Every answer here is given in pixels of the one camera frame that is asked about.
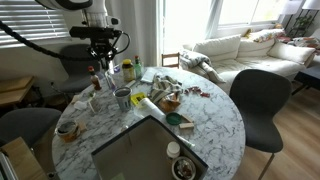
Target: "snack bag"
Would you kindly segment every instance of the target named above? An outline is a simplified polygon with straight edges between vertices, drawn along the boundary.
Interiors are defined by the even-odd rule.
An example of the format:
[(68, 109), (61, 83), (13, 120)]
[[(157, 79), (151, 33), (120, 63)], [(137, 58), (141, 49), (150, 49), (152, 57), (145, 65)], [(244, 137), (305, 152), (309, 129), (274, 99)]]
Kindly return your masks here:
[(179, 92), (170, 93), (159, 101), (161, 110), (166, 113), (174, 111), (179, 105)]

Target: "white marble tabletop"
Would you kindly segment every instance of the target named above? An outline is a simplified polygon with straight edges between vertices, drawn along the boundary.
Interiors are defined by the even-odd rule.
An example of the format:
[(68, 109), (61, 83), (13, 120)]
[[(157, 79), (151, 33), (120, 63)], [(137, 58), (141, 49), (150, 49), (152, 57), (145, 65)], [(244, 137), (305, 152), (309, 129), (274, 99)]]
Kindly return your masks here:
[[(178, 126), (162, 122), (173, 133), (195, 144), (192, 150), (209, 166), (204, 179), (232, 179), (245, 148), (245, 130), (237, 107), (225, 92), (203, 77), (172, 68), (154, 69), (177, 79), (183, 88), (197, 85), (210, 94), (209, 98), (192, 93), (183, 94), (180, 99), (181, 105), (175, 112), (186, 114), (195, 121), (192, 131), (181, 131)], [(115, 79), (118, 84), (124, 84), (121, 76)], [(148, 94), (151, 85), (138, 82), (131, 88), (133, 94)], [(92, 86), (84, 90), (80, 100), (86, 100), (92, 90)], [(64, 143), (58, 136), (53, 139), (53, 160), (62, 180), (97, 179), (91, 153), (118, 135), (123, 127), (140, 120), (133, 110), (123, 113), (119, 109), (106, 83), (102, 84), (102, 90), (96, 93), (96, 97), (102, 105), (100, 112), (93, 113), (89, 108), (80, 111), (69, 105), (58, 122), (59, 125), (68, 120), (84, 121), (87, 126), (87, 131), (73, 142)]]

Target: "window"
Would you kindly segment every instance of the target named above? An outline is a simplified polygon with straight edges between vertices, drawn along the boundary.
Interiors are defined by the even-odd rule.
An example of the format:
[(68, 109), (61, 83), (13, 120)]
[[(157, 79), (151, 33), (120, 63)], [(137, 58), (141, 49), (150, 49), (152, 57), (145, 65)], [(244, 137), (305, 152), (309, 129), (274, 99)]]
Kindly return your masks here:
[[(213, 0), (164, 0), (163, 53), (174, 53), (182, 44), (205, 38)], [(223, 0), (219, 26), (277, 22), (287, 0)]]
[(286, 0), (223, 0), (219, 25), (276, 22)]
[[(48, 10), (34, 0), (1, 0), (0, 20), (22, 37), (37, 44), (70, 39), (61, 12)], [(0, 30), (0, 47), (22, 45)]]
[(164, 1), (164, 53), (177, 52), (183, 43), (204, 38), (210, 1)]

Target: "cardboard box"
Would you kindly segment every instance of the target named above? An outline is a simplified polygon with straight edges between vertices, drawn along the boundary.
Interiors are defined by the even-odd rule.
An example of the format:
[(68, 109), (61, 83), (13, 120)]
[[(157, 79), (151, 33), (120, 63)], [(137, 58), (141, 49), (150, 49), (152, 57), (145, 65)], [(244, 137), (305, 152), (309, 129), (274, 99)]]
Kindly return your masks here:
[(166, 153), (171, 141), (180, 145), (180, 156), (194, 162), (194, 179), (203, 179), (208, 165), (152, 116), (132, 125), (91, 155), (101, 179), (173, 179)]

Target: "small bowl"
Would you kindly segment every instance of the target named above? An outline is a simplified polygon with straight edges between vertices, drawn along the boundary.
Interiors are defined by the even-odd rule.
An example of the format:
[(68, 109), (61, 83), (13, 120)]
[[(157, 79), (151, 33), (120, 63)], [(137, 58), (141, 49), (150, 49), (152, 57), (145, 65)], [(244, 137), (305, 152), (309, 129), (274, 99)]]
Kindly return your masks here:
[(80, 134), (80, 128), (77, 122), (75, 121), (67, 121), (61, 124), (57, 130), (57, 135), (64, 142), (72, 142), (74, 141)]
[(196, 166), (185, 156), (174, 159), (171, 170), (176, 180), (193, 180), (196, 176)]

